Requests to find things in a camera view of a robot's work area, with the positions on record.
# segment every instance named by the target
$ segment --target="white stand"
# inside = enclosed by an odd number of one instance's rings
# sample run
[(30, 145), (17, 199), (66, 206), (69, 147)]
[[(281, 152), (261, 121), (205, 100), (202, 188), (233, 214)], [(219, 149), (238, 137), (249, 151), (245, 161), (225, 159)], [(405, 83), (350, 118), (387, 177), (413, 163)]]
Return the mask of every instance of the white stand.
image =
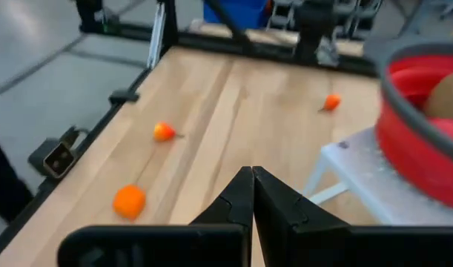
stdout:
[(418, 191), (389, 165), (377, 147), (373, 128), (324, 146), (304, 196), (314, 192), (327, 168), (340, 182), (309, 197), (315, 204), (350, 190), (383, 224), (453, 225), (453, 208)]

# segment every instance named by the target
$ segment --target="gray floor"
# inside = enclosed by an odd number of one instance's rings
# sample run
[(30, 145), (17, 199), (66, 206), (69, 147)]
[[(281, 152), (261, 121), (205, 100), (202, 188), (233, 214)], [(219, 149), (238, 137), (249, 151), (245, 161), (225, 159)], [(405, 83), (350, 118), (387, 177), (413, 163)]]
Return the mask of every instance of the gray floor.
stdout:
[[(413, 1), (403, 1), (410, 10)], [(105, 0), (121, 19), (153, 21), (154, 0)], [(202, 18), (200, 0), (177, 1), (179, 27)], [(446, 36), (453, 15), (438, 22), (437, 11), (423, 34)], [(404, 19), (386, 2), (375, 36), (395, 36)], [(81, 36), (78, 15), (68, 0), (0, 0), (0, 143), (19, 175), (35, 191), (42, 178), (28, 155), (47, 137), (71, 125), (92, 128), (108, 110), (108, 96), (140, 73), (148, 44)], [(4, 223), (0, 221), (0, 232)]]

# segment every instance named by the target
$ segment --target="red bowl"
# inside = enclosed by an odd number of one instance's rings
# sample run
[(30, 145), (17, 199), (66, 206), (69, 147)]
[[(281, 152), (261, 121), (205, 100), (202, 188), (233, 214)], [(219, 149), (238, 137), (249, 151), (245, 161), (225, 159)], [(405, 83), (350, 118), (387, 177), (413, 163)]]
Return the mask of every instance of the red bowl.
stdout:
[[(420, 109), (435, 85), (453, 73), (453, 56), (398, 59), (388, 65), (387, 71), (391, 86)], [(453, 140), (453, 119), (428, 119), (428, 123)], [(453, 159), (409, 127), (386, 97), (376, 124), (376, 136), (383, 154), (403, 177), (429, 196), (453, 207)]]

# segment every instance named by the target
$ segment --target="wooden table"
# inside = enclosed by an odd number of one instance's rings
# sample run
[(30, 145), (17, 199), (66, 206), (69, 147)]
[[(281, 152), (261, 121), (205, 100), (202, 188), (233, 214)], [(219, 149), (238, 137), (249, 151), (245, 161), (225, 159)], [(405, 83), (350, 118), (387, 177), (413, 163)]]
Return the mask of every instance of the wooden table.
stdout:
[[(197, 30), (228, 34), (218, 26)], [(357, 43), (341, 47), (361, 51)], [(56, 266), (60, 242), (77, 228), (131, 224), (111, 208), (128, 184), (147, 194), (137, 225), (188, 224), (244, 165), (261, 165), (302, 189), (321, 146), (373, 125), (379, 111), (375, 79), (176, 47), (138, 92), (139, 101), (123, 106), (1, 253), (0, 266)], [(317, 112), (331, 92), (342, 96), (341, 106)], [(158, 121), (185, 137), (154, 142)], [(351, 195), (323, 207), (351, 223), (373, 222)], [(253, 266), (263, 266), (256, 232), (254, 244)]]

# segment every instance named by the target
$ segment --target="blue container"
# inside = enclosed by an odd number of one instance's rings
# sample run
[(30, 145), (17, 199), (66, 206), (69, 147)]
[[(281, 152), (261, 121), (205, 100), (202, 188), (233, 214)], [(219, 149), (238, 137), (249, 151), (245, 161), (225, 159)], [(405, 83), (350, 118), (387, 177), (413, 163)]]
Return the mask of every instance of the blue container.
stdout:
[[(221, 6), (233, 19), (235, 25), (243, 30), (259, 29), (265, 26), (267, 17), (265, 6), (268, 0), (220, 0)], [(216, 14), (207, 4), (203, 4), (203, 19), (208, 23), (220, 23)]]

